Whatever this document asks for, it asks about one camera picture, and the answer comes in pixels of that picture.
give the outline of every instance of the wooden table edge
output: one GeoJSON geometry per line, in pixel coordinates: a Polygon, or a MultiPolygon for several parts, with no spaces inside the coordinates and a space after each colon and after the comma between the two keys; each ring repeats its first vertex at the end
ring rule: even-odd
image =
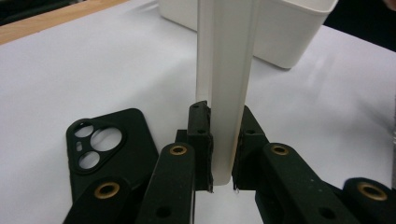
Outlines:
{"type": "Polygon", "coordinates": [[[0,45],[73,21],[94,12],[114,7],[128,0],[87,0],[68,7],[40,14],[22,21],[0,26],[0,45]]]}

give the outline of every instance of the white surface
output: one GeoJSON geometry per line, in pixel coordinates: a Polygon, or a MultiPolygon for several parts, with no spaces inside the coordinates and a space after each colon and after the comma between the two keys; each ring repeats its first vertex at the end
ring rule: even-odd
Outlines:
{"type": "Polygon", "coordinates": [[[209,16],[213,24],[207,27],[209,30],[213,27],[213,35],[200,36],[204,40],[199,43],[213,41],[213,53],[209,52],[207,57],[213,56],[213,72],[208,74],[212,75],[210,132],[214,139],[213,184],[218,186],[228,184],[233,170],[260,0],[219,0],[212,6],[206,13],[213,13],[209,16]]]}
{"type": "MultiPolygon", "coordinates": [[[[157,148],[187,127],[196,33],[133,1],[0,46],[0,223],[61,223],[71,193],[64,133],[129,107],[157,148]]],[[[247,105],[337,187],[390,186],[396,54],[321,27],[289,71],[253,60],[247,105]]],[[[253,192],[198,192],[196,223],[261,223],[253,192]]]]}

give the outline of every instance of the black plastic part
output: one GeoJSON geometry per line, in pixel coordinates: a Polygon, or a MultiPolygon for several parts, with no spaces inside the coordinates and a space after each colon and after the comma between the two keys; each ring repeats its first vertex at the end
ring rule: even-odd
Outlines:
{"type": "Polygon", "coordinates": [[[166,146],[158,159],[135,223],[193,223],[194,167],[193,147],[184,143],[166,146]]]}
{"type": "Polygon", "coordinates": [[[67,129],[66,139],[73,201],[92,182],[109,176],[123,178],[130,189],[144,185],[150,179],[158,160],[149,127],[137,109],[127,109],[94,119],[80,119],[67,129]],[[93,126],[91,134],[85,137],[75,135],[75,132],[90,125],[93,126]],[[97,151],[91,146],[91,138],[96,131],[106,128],[119,129],[121,141],[109,151],[97,151]],[[79,160],[90,151],[98,153],[100,160],[91,169],[82,169],[79,160]]]}
{"type": "Polygon", "coordinates": [[[210,108],[205,101],[190,106],[186,143],[194,148],[198,161],[195,166],[195,190],[212,192],[213,136],[210,134],[210,108]]]}
{"type": "Polygon", "coordinates": [[[348,179],[342,196],[361,223],[396,223],[396,195],[384,185],[366,178],[348,179]]]}
{"type": "Polygon", "coordinates": [[[73,203],[64,223],[134,223],[146,187],[130,189],[128,182],[118,177],[99,179],[73,203]]]}
{"type": "MultiPolygon", "coordinates": [[[[277,219],[282,223],[359,223],[293,148],[268,144],[262,150],[261,166],[267,180],[263,180],[258,197],[274,195],[274,200],[278,199],[283,217],[277,219]]],[[[261,203],[258,207],[271,211],[269,205],[261,203]]],[[[265,223],[274,223],[262,218],[265,223]]]]}
{"type": "Polygon", "coordinates": [[[262,127],[245,106],[233,162],[233,188],[256,190],[262,176],[260,154],[269,141],[262,127]]]}

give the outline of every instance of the brass insert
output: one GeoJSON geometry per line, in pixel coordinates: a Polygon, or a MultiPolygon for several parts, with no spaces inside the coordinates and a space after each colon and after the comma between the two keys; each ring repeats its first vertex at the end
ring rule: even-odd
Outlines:
{"type": "Polygon", "coordinates": [[[186,148],[186,147],[183,147],[183,146],[174,146],[174,147],[171,147],[171,149],[169,150],[169,152],[170,152],[172,155],[181,156],[181,155],[183,155],[184,153],[187,152],[187,148],[186,148]]]}
{"type": "Polygon", "coordinates": [[[388,198],[388,195],[384,190],[366,182],[360,182],[358,184],[358,190],[367,198],[376,201],[385,201],[388,198]]]}
{"type": "Polygon", "coordinates": [[[119,190],[120,185],[116,182],[106,182],[96,188],[94,195],[98,199],[108,199],[116,195],[119,190]]]}
{"type": "Polygon", "coordinates": [[[286,156],[289,154],[289,150],[282,146],[273,146],[271,147],[271,151],[279,156],[286,156]]]}

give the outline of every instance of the white storage bin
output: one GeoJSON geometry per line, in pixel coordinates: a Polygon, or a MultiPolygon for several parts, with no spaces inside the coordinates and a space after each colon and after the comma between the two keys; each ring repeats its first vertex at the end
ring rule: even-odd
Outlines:
{"type": "MultiPolygon", "coordinates": [[[[159,3],[163,17],[197,29],[198,0],[159,3]]],[[[336,4],[337,0],[262,0],[254,56],[292,68],[336,4]]]]}

